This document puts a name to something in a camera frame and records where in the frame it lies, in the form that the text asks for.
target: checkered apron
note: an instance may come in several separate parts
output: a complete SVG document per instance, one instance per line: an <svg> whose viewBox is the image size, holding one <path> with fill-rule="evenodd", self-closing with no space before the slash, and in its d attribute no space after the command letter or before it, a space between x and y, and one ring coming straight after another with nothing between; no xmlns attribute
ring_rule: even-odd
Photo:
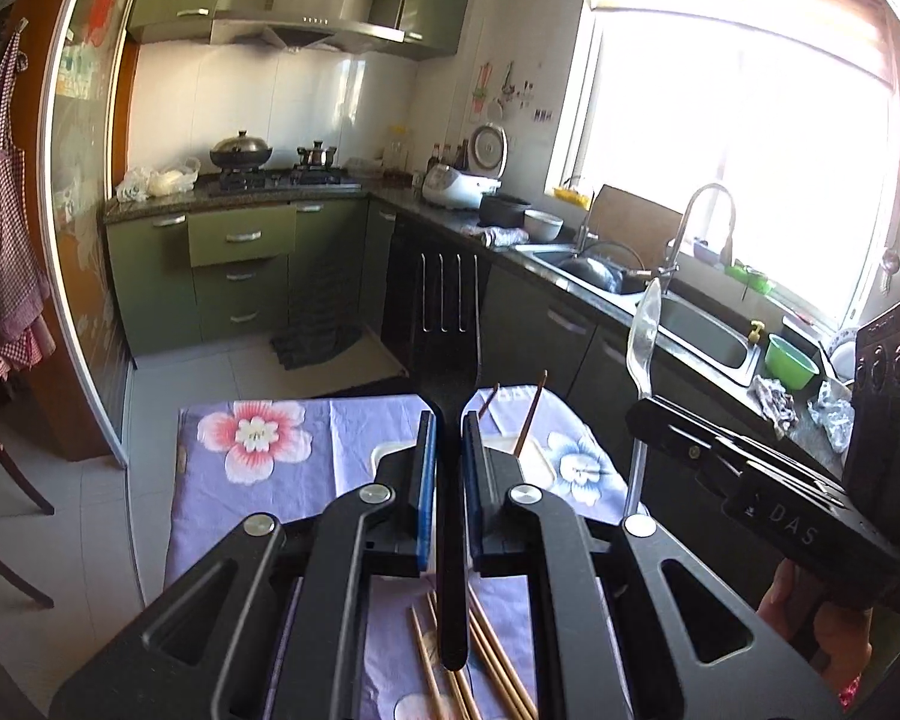
<svg viewBox="0 0 900 720"><path fill-rule="evenodd" d="M26 69L20 33L0 61L0 375L32 367L55 345L41 314L50 295L26 231L24 152L13 144L10 99L16 76Z"/></svg>

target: gas stove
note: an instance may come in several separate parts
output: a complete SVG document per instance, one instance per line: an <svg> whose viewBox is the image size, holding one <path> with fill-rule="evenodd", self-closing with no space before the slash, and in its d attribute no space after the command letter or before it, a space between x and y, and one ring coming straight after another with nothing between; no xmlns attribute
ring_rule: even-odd
<svg viewBox="0 0 900 720"><path fill-rule="evenodd" d="M258 193L258 191L288 191L306 187L327 191L360 189L339 167L288 167L285 170L224 170L220 178L208 187L210 196L222 194Z"/></svg>

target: kitchen sink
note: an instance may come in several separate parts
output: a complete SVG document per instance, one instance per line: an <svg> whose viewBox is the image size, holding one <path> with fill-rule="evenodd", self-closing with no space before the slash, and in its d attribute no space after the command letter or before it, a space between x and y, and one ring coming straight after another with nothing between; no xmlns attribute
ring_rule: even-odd
<svg viewBox="0 0 900 720"><path fill-rule="evenodd" d="M572 255L571 245L524 245L516 251L530 260L561 275L594 295L622 308L631 317L642 298L642 293L615 295L576 278L557 266ZM711 317L707 312L674 293L663 295L660 306L660 334L691 352L703 362L719 370L728 379L741 386L749 386L760 362L760 349L751 346L746 338L732 327Z"/></svg>

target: chair leg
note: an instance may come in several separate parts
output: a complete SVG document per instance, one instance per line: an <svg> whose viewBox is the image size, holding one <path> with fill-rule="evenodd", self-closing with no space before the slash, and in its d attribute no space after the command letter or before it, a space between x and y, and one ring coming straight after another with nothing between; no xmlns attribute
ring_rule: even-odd
<svg viewBox="0 0 900 720"><path fill-rule="evenodd" d="M42 607L53 608L53 598L50 598L49 595L44 595L36 589L36 587L20 577L2 560L0 560L0 575L9 581L12 586L16 587L16 589L29 595L29 597L34 599L39 605L42 605Z"/></svg>
<svg viewBox="0 0 900 720"><path fill-rule="evenodd" d="M4 467L8 474L10 474L10 479L17 483L17 487L21 488L21 490L29 496L29 499L34 501L34 503L40 507L41 512L44 512L44 514L53 514L53 504L50 504L50 501L44 498L34 485L31 485L29 479L24 476L24 472L19 469L17 464L13 461L13 458L7 454L7 450L5 450L1 443L0 465Z"/></svg>

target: stainless steel range hood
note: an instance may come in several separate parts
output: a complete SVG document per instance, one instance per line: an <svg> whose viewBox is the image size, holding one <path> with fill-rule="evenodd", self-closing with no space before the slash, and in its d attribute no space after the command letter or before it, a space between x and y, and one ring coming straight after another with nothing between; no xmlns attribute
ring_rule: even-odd
<svg viewBox="0 0 900 720"><path fill-rule="evenodd" d="M357 0L232 0L214 15L210 42L263 40L276 47L320 47L348 53L403 43L399 29L355 20Z"/></svg>

